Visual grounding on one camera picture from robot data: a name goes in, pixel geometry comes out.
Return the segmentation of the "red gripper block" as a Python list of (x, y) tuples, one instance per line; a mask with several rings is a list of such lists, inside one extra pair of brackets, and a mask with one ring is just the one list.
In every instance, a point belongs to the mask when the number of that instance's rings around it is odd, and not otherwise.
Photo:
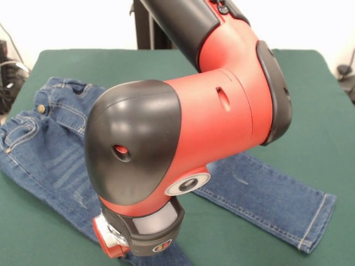
[(126, 239), (102, 214), (93, 219), (93, 229), (101, 248), (110, 258), (123, 257), (130, 251)]

